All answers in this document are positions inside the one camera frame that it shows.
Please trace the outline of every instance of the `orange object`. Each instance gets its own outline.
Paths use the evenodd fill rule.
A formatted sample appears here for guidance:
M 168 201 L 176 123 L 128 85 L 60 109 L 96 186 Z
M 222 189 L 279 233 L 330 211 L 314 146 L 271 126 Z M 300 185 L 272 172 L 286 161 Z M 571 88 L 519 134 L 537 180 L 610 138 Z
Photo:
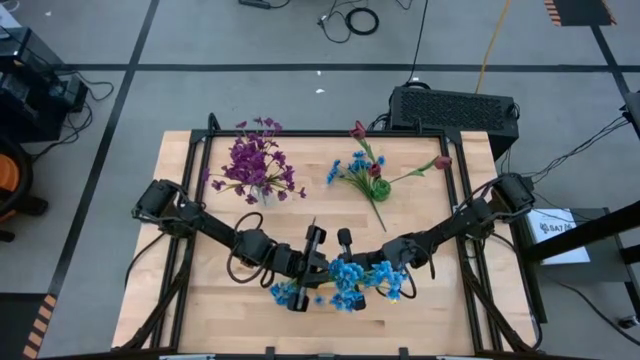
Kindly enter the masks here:
M 20 173 L 18 172 L 16 163 L 10 157 L 0 154 L 0 188 L 14 191 L 18 187 L 19 182 Z M 10 211 L 5 216 L 0 217 L 0 222 L 10 218 L 15 213 L 15 211 Z

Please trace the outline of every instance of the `wooden table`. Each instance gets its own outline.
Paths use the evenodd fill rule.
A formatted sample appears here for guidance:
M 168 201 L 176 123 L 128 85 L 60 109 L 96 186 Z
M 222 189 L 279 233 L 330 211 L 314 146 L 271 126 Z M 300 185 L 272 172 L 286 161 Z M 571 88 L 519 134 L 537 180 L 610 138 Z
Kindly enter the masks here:
M 188 148 L 189 132 L 166 132 L 160 149 L 154 178 L 180 183 Z M 210 168 L 213 172 L 229 162 L 228 148 L 233 138 L 214 138 Z M 429 229 L 451 216 L 444 173 L 429 170 L 425 177 L 410 177 L 393 184 L 389 199 L 379 205 L 387 226 L 385 233 L 366 199 L 346 184 L 326 184 L 326 175 L 335 159 L 349 160 L 357 144 L 349 138 L 279 138 L 287 161 L 295 165 L 298 186 L 307 188 L 307 199 L 293 197 L 267 208 L 247 205 L 233 192 L 217 194 L 205 188 L 207 211 L 227 224 L 243 214 L 264 213 L 263 229 L 292 248 L 303 249 L 307 226 L 316 217 L 316 225 L 327 230 L 327 241 L 320 251 L 333 259 L 340 252 L 336 233 L 351 229 L 353 252 L 371 251 L 396 236 Z M 437 139 L 371 138 L 376 154 L 384 154 L 383 174 L 394 178 L 423 165 L 440 154 Z M 463 146 L 473 188 L 496 176 L 486 133 L 463 133 Z M 200 159 L 202 146 L 196 159 Z M 454 162 L 457 194 L 462 200 L 458 165 Z M 191 181 L 192 195 L 195 183 Z M 248 220 L 246 227 L 253 226 Z M 507 225 L 496 224 L 497 233 L 510 239 Z M 143 225 L 136 252 L 158 235 L 155 226 Z M 156 305 L 169 241 L 161 242 L 141 257 L 131 272 L 113 345 L 126 342 Z M 268 290 L 258 281 L 240 285 L 225 271 L 229 250 L 199 234 L 196 239 L 187 306 L 182 327 L 180 352 L 264 353 L 275 346 L 277 353 L 316 354 L 397 354 L 408 347 L 412 355 L 473 354 L 467 309 L 455 241 L 438 248 L 434 256 L 436 279 L 427 267 L 413 270 L 418 287 L 414 300 L 397 304 L 365 290 L 367 308 L 354 313 L 337 312 L 331 306 L 310 304 L 306 313 L 294 313 L 275 304 Z M 535 342 L 523 282 L 515 254 L 495 240 L 487 240 L 485 256 L 495 303 L 513 328 L 529 344 Z M 253 270 L 234 261 L 233 270 L 246 277 Z M 321 287 L 319 294 L 331 296 L 335 290 Z M 486 317 L 479 302 L 485 348 L 490 347 Z M 166 315 L 170 327 L 174 310 Z M 168 344 L 169 332 L 162 344 Z

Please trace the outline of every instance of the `gray floor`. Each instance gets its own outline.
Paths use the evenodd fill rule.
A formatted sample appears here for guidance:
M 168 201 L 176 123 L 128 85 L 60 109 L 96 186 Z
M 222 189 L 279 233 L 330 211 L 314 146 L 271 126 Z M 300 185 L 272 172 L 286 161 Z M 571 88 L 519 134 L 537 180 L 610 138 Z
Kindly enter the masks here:
M 288 7 L 266 12 L 241 7 L 235 0 L 160 0 L 140 63 L 410 63 L 424 2 L 414 1 L 410 11 L 391 0 L 369 2 L 380 15 L 380 30 L 337 45 L 327 41 L 315 24 L 331 6 L 330 0 L 292 0 Z M 22 1 L 13 15 L 67 63 L 106 66 L 129 63 L 150 3 L 32 0 Z M 640 65 L 640 25 L 634 17 L 640 6 L 634 0 L 608 3 L 619 23 L 602 29 L 611 51 L 621 65 Z M 480 64 L 502 4 L 431 0 L 419 63 Z M 339 24 L 332 24 L 329 31 L 336 37 L 344 35 Z M 490 63 L 606 65 L 591 30 L 553 26 L 542 0 L 513 3 Z M 53 150 L 36 165 L 33 192 L 50 200 L 51 211 L 42 218 L 19 217 L 8 223 L 19 238 L 0 244 L 0 291 L 37 293 L 49 287 L 124 76 L 120 71 L 84 74 L 90 80 L 114 82 L 116 92 L 91 104 L 95 120 L 79 142 Z M 139 230 L 129 210 L 151 179 L 164 131 L 203 127 L 211 111 L 223 127 L 271 116 L 289 129 L 347 129 L 354 119 L 368 122 L 384 112 L 392 87 L 407 76 L 406 71 L 137 71 L 126 84 L 128 95 L 41 356 L 109 348 L 123 295 L 122 279 Z M 473 91 L 478 74 L 415 76 L 433 88 Z M 640 74 L 624 77 L 630 89 L 640 89 Z M 521 172 L 540 169 L 580 144 L 617 117 L 622 105 L 612 75 L 600 72 L 491 72 L 482 92 L 513 96 L 521 106 L 520 139 L 511 161 L 512 170 Z M 619 130 L 555 170 L 537 190 L 561 206 L 627 205 L 640 198 L 639 148 L 630 127 Z M 634 235 L 625 234 L 623 241 L 637 244 Z M 622 285 L 580 289 L 611 318 L 632 312 Z M 637 347 L 607 327 L 577 296 L 553 284 L 543 284 L 542 291 L 550 320 L 543 325 L 544 350 L 638 358 Z M 640 338 L 637 329 L 629 333 Z

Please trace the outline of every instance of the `yellow cable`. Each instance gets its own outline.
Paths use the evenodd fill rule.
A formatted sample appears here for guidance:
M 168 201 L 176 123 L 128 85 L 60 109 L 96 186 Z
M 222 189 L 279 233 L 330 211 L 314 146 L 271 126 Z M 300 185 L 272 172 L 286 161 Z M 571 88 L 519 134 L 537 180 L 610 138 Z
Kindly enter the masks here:
M 491 53 L 491 49 L 493 48 L 493 43 L 496 41 L 496 37 L 498 37 L 498 33 L 500 32 L 500 28 L 502 27 L 504 18 L 507 15 L 509 6 L 511 6 L 511 0 L 507 0 L 507 2 L 504 4 L 504 8 L 502 9 L 502 14 L 500 14 L 500 20 L 498 20 L 498 25 L 496 25 L 496 30 L 493 32 L 493 36 L 491 36 L 491 42 L 489 43 L 487 52 L 484 54 L 484 60 L 482 61 L 482 69 L 480 70 L 480 78 L 478 79 L 478 85 L 476 85 L 476 94 L 478 93 L 478 91 L 480 91 L 480 86 L 482 86 L 482 80 L 484 80 L 484 69 L 487 67 L 487 62 L 489 61 L 489 54 Z

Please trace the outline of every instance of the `flower bouquet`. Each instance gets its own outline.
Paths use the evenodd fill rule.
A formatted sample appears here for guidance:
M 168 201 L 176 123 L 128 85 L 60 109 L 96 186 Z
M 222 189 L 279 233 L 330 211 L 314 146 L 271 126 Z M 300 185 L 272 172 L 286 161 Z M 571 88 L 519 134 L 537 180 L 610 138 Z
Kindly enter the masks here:
M 364 288 L 375 287 L 382 295 L 387 297 L 391 303 L 400 300 L 402 283 L 407 280 L 409 274 L 404 269 L 394 270 L 389 261 L 373 265 L 373 270 L 364 271 L 362 266 L 354 263 L 345 263 L 342 259 L 335 259 L 329 265 L 329 275 L 331 282 L 335 283 L 338 290 L 329 303 L 337 310 L 351 312 L 354 310 L 356 302 L 364 295 L 356 290 L 356 285 Z M 278 305 L 286 306 L 291 295 L 299 290 L 296 280 L 281 282 L 271 287 L 273 295 Z M 326 300 L 322 296 L 316 296 L 314 302 L 317 305 L 324 305 Z
M 356 127 L 349 131 L 349 134 L 356 139 L 363 151 L 353 153 L 353 162 L 347 167 L 341 166 L 340 160 L 333 162 L 333 167 L 327 175 L 327 184 L 333 183 L 335 179 L 344 181 L 360 190 L 369 199 L 376 216 L 386 232 L 382 217 L 378 212 L 375 202 L 385 201 L 391 194 L 391 183 L 402 180 L 409 176 L 424 176 L 424 172 L 435 166 L 436 169 L 443 170 L 451 166 L 451 158 L 448 156 L 436 156 L 425 165 L 391 181 L 382 178 L 382 167 L 386 160 L 384 156 L 376 157 L 373 154 L 371 145 L 366 140 L 366 130 L 360 121 L 356 121 Z
M 287 198 L 287 193 L 298 194 L 304 199 L 307 196 L 304 187 L 296 190 L 293 166 L 287 165 L 287 157 L 282 151 L 274 151 L 279 148 L 274 136 L 282 131 L 282 126 L 271 118 L 253 121 L 263 130 L 246 132 L 246 121 L 236 125 L 241 133 L 229 148 L 231 164 L 221 167 L 224 174 L 213 174 L 205 169 L 203 180 L 208 182 L 211 176 L 216 176 L 230 181 L 213 180 L 211 187 L 219 192 L 233 189 L 238 196 L 246 195 L 245 201 L 249 205 L 257 203 L 258 199 L 267 205 L 268 198 L 275 194 L 280 201 Z

